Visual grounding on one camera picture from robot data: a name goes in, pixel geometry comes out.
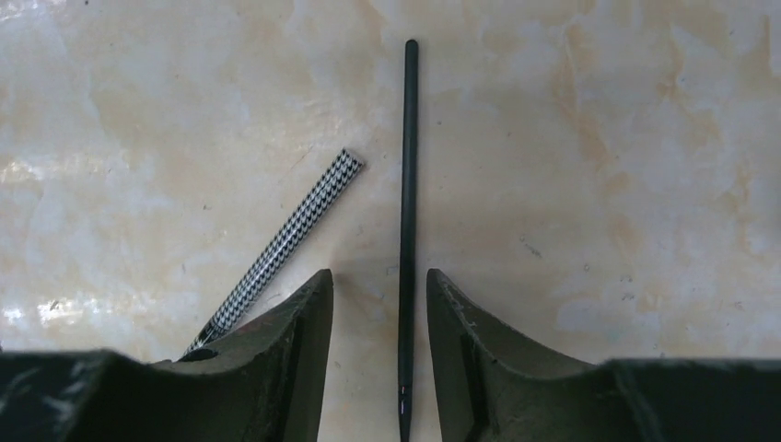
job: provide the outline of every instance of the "black and white patterned stick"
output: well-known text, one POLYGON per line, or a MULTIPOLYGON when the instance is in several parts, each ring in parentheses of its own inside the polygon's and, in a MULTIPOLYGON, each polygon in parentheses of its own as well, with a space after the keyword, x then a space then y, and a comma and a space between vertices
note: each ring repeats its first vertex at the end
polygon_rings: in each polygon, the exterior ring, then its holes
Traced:
POLYGON ((271 243, 266 246, 261 256, 230 292, 212 319, 198 333, 195 341, 187 347, 186 355, 192 350, 228 334, 241 317, 250 311, 263 289, 282 268, 287 258, 296 251, 301 241, 309 234, 325 211, 331 207, 362 167, 363 162, 360 159, 342 149, 342 152, 328 167, 314 188, 309 191, 304 201, 298 205, 296 211, 285 221, 271 243))

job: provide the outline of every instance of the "black metal rod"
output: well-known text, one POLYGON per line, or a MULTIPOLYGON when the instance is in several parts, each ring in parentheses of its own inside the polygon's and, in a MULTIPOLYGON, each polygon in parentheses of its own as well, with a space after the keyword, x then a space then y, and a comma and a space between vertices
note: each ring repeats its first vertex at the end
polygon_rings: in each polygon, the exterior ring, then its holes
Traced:
POLYGON ((404 128, 402 140, 402 240, 399 250, 399 432, 410 439, 414 374, 415 220, 417 218, 418 46, 404 51, 404 128))

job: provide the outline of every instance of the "beige marble countertop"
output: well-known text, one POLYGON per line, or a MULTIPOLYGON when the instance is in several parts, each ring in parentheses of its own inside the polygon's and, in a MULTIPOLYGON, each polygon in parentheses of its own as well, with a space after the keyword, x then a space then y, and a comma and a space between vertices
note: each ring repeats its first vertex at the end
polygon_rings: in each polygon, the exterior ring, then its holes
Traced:
POLYGON ((778 357, 774 4, 2 0, 0 341, 177 357, 347 146, 366 170, 254 314, 333 269, 321 440, 397 440, 415 37, 421 274, 591 362, 778 357))

